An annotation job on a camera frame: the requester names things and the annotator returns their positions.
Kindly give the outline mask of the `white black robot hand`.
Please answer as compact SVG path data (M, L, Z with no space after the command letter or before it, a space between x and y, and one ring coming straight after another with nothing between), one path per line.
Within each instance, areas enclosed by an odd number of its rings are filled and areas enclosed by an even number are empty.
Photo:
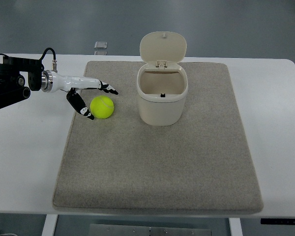
M118 94L111 85L95 78L62 76L50 70L42 72L41 90L43 92L55 92L58 90L67 92L66 99L74 110L93 120L95 117L92 115L90 107L87 107L84 100L77 93L79 89L98 89L106 93Z

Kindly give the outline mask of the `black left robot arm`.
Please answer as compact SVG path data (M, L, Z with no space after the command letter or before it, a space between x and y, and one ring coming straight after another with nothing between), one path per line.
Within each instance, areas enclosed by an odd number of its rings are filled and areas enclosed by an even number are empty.
M11 57L0 53L0 109L26 100L32 91L48 91L52 75L44 70L42 60L47 52L53 54L52 70L57 72L56 52L47 48L40 59Z

